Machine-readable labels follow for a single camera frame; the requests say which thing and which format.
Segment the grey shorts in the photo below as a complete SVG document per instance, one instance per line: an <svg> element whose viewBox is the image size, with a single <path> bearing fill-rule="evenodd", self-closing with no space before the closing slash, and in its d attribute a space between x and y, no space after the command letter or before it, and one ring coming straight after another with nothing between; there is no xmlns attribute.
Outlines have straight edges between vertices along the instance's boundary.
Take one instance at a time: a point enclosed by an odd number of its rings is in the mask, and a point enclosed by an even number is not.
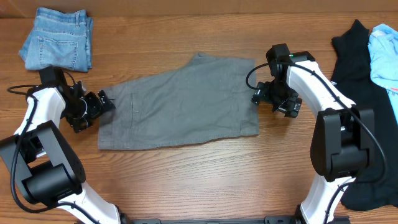
<svg viewBox="0 0 398 224"><path fill-rule="evenodd" d="M184 67L105 88L115 110L100 117L100 150L200 144L259 133L246 75L255 61L196 54Z"/></svg>

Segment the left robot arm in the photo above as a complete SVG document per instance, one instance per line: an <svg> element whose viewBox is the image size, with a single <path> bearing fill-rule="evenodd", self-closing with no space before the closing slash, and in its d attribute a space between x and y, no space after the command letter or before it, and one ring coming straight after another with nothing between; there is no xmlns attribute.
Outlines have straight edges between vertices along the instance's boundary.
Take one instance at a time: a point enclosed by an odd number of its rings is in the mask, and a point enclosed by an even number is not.
<svg viewBox="0 0 398 224"><path fill-rule="evenodd" d="M105 201L87 183L83 164L59 130L66 119L75 133L115 109L104 91L87 92L82 82L69 85L60 67L39 70L39 85L26 85L24 120L1 140L1 157L11 175L12 197L28 213L63 209L80 223L129 223L118 206Z"/></svg>

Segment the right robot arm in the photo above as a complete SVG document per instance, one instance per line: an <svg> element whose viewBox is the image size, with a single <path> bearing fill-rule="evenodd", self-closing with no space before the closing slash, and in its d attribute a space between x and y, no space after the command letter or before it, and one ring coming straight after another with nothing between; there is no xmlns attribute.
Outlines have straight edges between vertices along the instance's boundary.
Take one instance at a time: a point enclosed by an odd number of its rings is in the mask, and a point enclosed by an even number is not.
<svg viewBox="0 0 398 224"><path fill-rule="evenodd" d="M349 223L348 216L334 212L381 148L374 136L373 110L338 91L307 51L292 53L286 44L277 44L267 51L266 59L274 80L259 82L251 101L271 104L273 111L289 118L298 116L302 103L308 105L316 119L310 146L316 174L294 215L267 216L265 223Z"/></svg>

